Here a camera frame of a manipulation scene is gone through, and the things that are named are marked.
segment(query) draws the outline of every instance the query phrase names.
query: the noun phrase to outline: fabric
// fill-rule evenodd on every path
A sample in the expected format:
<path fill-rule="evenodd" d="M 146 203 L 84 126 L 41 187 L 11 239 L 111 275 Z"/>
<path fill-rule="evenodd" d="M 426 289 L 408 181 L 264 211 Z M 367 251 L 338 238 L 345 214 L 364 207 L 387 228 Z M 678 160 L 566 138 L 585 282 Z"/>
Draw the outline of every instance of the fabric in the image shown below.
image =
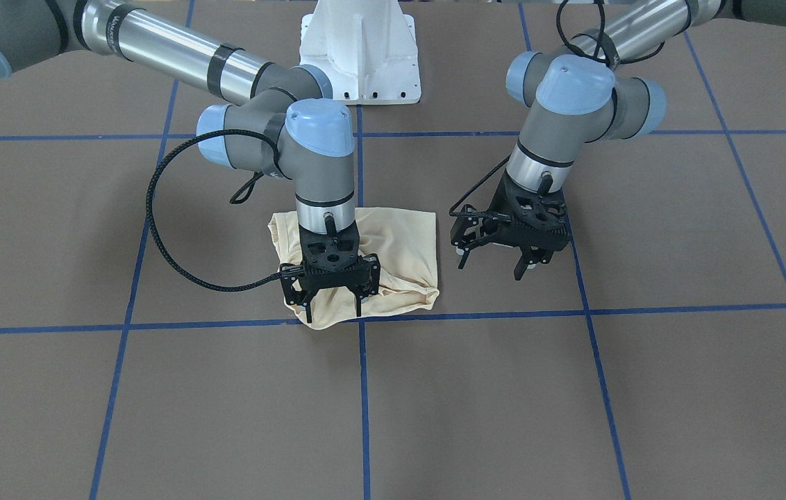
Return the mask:
<path fill-rule="evenodd" d="M 416 309 L 432 309 L 440 296 L 437 276 L 437 219 L 435 213 L 399 208 L 357 208 L 359 253 L 377 253 L 381 287 L 362 304 L 362 317 L 395 316 Z M 300 265 L 301 238 L 297 212 L 274 213 L 269 222 L 280 263 Z M 301 323 L 321 330 L 356 317 L 355 297 L 346 288 L 320 290 L 312 302 L 313 323 L 307 313 L 286 304 Z"/>

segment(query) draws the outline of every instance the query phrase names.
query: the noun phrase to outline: robotic arm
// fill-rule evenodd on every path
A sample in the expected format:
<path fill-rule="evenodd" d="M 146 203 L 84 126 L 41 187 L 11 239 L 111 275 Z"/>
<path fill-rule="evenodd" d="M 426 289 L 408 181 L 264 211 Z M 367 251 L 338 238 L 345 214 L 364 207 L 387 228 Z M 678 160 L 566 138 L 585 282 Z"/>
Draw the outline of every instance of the robotic arm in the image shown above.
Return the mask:
<path fill-rule="evenodd" d="M 223 135 L 200 140 L 199 148 L 226 167 L 294 181 L 303 263 L 280 267 L 286 303 L 306 309 L 311 321 L 318 291 L 346 287 L 361 315 L 362 301 L 378 292 L 381 266 L 374 254 L 358 254 L 351 118 L 330 99 L 320 69 L 285 69 L 129 3 L 0 0 L 0 78 L 72 50 L 115 54 L 231 102 L 207 108 L 196 132 L 245 130 L 274 146 Z M 152 229 L 157 237 L 154 222 Z"/>
<path fill-rule="evenodd" d="M 647 59 L 655 53 L 643 54 L 665 40 L 716 17 L 786 26 L 786 0 L 639 0 L 602 32 L 589 29 L 567 40 L 559 28 L 564 6 L 558 11 L 564 45 L 550 54 L 520 54 L 508 70 L 508 92 L 530 110 L 513 152 L 488 175 L 506 165 L 489 208 L 455 211 L 478 186 L 451 208 L 459 269 L 472 250 L 503 244 L 521 251 L 518 280 L 569 243 L 561 187 L 581 146 L 650 133 L 667 107 L 657 83 L 616 77 L 616 67 Z"/>

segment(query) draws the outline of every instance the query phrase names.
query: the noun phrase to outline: cable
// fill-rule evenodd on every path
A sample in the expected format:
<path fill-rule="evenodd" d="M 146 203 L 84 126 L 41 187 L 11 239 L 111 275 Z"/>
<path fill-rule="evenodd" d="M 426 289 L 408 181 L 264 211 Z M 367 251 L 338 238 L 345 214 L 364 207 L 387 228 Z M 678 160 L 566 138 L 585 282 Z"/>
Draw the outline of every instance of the cable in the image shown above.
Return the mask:
<path fill-rule="evenodd" d="M 247 285 L 240 285 L 239 287 L 224 287 L 223 285 L 215 285 L 213 283 L 204 281 L 201 278 L 196 278 L 196 276 L 193 276 L 186 269 L 181 268 L 181 266 L 178 265 L 176 260 L 174 260 L 173 257 L 171 257 L 171 254 L 168 253 L 167 247 L 165 247 L 165 244 L 162 243 L 162 238 L 158 237 L 158 227 L 156 227 L 155 215 L 153 215 L 152 213 L 152 200 L 155 199 L 156 196 L 156 185 L 158 184 L 158 179 L 162 176 L 162 172 L 165 171 L 165 168 L 167 168 L 167 166 L 170 165 L 170 162 L 174 160 L 177 157 L 177 155 L 183 153 L 185 149 L 190 148 L 196 145 L 197 143 L 202 142 L 202 140 L 213 139 L 215 137 L 219 137 L 222 135 L 244 135 L 247 137 L 253 137 L 254 139 L 259 139 L 262 140 L 263 142 L 266 142 L 270 146 L 270 148 L 273 149 L 273 162 L 276 165 L 278 165 L 278 161 L 279 161 L 278 146 L 276 146 L 276 143 L 272 142 L 272 140 L 270 140 L 269 137 L 263 135 L 262 133 L 251 132 L 250 130 L 226 129 L 226 130 L 216 130 L 215 132 L 209 132 L 209 133 L 203 133 L 201 135 L 197 135 L 196 137 L 186 140 L 186 142 L 174 148 L 173 151 L 168 153 L 165 156 L 165 158 L 162 159 L 161 163 L 158 164 L 158 167 L 156 167 L 155 174 L 152 174 L 152 179 L 149 181 L 149 187 L 148 189 L 146 189 L 146 221 L 149 223 L 149 232 L 152 233 L 152 240 L 155 240 L 156 247 L 158 247 L 158 250 L 159 252 L 161 252 L 162 257 L 165 257 L 165 260 L 168 262 L 168 265 L 171 265 L 171 267 L 174 268 L 174 270 L 176 270 L 178 273 L 180 273 L 180 275 L 183 276 L 183 278 L 189 279 L 189 281 L 192 281 L 196 285 L 200 285 L 200 287 L 204 287 L 209 290 L 214 290 L 218 292 L 244 292 L 247 290 L 251 290 L 253 288 L 260 287 L 260 285 L 266 285 L 270 281 L 276 281 L 276 279 L 282 278 L 282 273 L 276 272 L 270 274 L 269 276 L 266 276 L 266 278 L 260 279 L 259 281 L 249 283 Z M 238 195 L 240 195 L 242 191 L 250 188 L 250 190 L 248 190 L 248 193 L 246 194 L 246 196 L 242 201 L 244 202 L 244 200 L 248 199 L 248 197 L 251 196 L 251 190 L 253 190 L 254 188 L 254 183 L 256 183 L 256 181 L 260 179 L 261 176 L 262 174 L 254 174 L 254 177 L 251 177 L 251 180 L 248 181 L 248 183 L 244 185 L 240 191 L 235 193 L 235 195 L 233 195 L 232 199 L 229 200 L 229 202 L 232 203 L 233 200 Z"/>
<path fill-rule="evenodd" d="M 485 184 L 485 182 L 492 177 L 492 175 L 495 175 L 497 171 L 501 170 L 501 168 L 507 164 L 508 160 L 510 160 L 510 155 L 505 156 L 505 158 L 502 159 L 502 161 L 499 162 L 497 165 L 495 165 L 495 168 L 492 168 L 492 170 L 488 174 L 482 177 L 482 179 L 480 179 L 478 183 L 473 184 L 473 187 L 471 187 L 466 193 L 464 193 L 464 196 L 460 197 L 460 199 L 457 202 L 454 202 L 454 205 L 452 205 L 449 208 L 449 215 L 451 217 L 475 217 L 475 216 L 482 215 L 483 212 L 456 212 L 455 210 L 456 208 L 458 208 L 458 206 L 461 203 L 464 202 L 465 199 L 468 199 L 468 197 L 471 194 L 473 194 L 473 191 L 478 190 L 479 187 L 482 186 L 482 184 Z"/>
<path fill-rule="evenodd" d="M 596 4 L 596 8 L 599 9 L 600 12 L 600 29 L 599 29 L 599 34 L 596 36 L 595 39 L 596 47 L 594 48 L 593 55 L 587 55 L 586 53 L 584 53 L 583 50 L 578 48 L 576 45 L 570 44 L 567 37 L 565 37 L 565 32 L 562 31 L 562 10 L 565 9 L 565 6 L 567 6 L 568 3 L 569 0 L 562 0 L 562 3 L 559 4 L 559 7 L 557 8 L 557 34 L 559 35 L 560 41 L 562 41 L 562 44 L 566 48 L 568 48 L 571 51 L 571 53 L 579 57 L 595 60 L 597 63 L 605 63 L 608 65 L 608 63 L 611 60 L 611 57 L 609 54 L 606 53 L 605 50 L 603 50 L 603 57 L 605 59 L 602 60 L 599 59 L 600 49 L 602 48 L 603 35 L 605 35 L 605 30 L 606 30 L 606 16 L 605 16 L 605 12 L 603 11 L 603 0 L 594 0 L 594 3 Z M 644 56 L 636 57 L 634 59 L 619 61 L 619 64 L 634 64 L 634 63 L 640 63 L 640 61 L 643 60 L 651 59 L 652 57 L 656 57 L 656 55 L 660 53 L 664 47 L 665 47 L 665 42 L 662 42 L 662 44 L 659 44 L 658 48 L 656 48 L 651 53 L 648 53 Z"/>
<path fill-rule="evenodd" d="M 263 177 L 263 172 L 255 172 L 254 175 L 251 177 L 244 186 L 240 187 L 238 191 L 235 191 L 235 194 L 229 199 L 229 205 L 242 205 L 242 203 L 247 202 L 249 197 L 251 197 L 251 193 L 254 191 L 254 185 L 257 184 L 257 181 L 260 180 L 260 177 Z M 243 197 L 239 197 L 241 193 L 244 191 L 248 191 L 244 193 Z"/>

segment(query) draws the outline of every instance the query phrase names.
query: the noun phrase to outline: end effector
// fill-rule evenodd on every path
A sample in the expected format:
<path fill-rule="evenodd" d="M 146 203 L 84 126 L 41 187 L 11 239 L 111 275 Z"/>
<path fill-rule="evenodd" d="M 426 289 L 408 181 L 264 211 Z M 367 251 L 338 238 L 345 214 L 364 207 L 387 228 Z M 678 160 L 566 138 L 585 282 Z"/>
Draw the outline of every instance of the end effector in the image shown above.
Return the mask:
<path fill-rule="evenodd" d="M 662 122 L 667 101 L 657 83 L 616 77 L 609 67 L 573 54 L 520 54 L 508 70 L 507 88 L 530 105 L 529 115 L 513 152 L 499 165 L 506 169 L 489 208 L 479 212 L 465 205 L 451 213 L 451 244 L 462 254 L 459 268 L 476 247 L 518 247 L 518 280 L 571 240 L 562 184 L 581 146 L 651 132 Z"/>
<path fill-rule="evenodd" d="M 283 263 L 279 268 L 286 303 L 306 310 L 310 322 L 316 294 L 343 287 L 354 295 L 356 314 L 361 316 L 362 302 L 378 294 L 381 264 L 375 254 L 358 253 L 355 143 L 348 108 L 332 99 L 291 102 L 284 92 L 269 90 L 241 107 L 207 108 L 197 133 L 222 129 L 262 132 L 278 145 L 278 158 L 266 142 L 238 136 L 200 142 L 205 158 L 294 181 L 303 257 L 300 265 Z"/>

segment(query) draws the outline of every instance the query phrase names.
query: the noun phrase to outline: cloth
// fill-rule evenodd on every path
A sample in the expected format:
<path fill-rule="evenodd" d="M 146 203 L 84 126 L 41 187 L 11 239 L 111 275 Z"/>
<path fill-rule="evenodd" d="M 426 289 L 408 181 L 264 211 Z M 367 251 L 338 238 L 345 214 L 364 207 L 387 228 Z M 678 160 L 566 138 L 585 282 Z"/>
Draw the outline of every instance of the cloth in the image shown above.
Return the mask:
<path fill-rule="evenodd" d="M 437 275 L 437 219 L 435 213 L 399 208 L 357 208 L 359 253 L 377 253 L 381 261 L 378 294 L 362 304 L 362 317 L 395 316 L 416 309 L 432 309 L 440 296 Z M 280 263 L 302 261 L 297 212 L 274 213 L 269 222 Z M 297 306 L 301 323 L 321 330 L 356 317 L 356 298 L 346 288 L 320 290 L 312 302 L 313 323 Z"/>

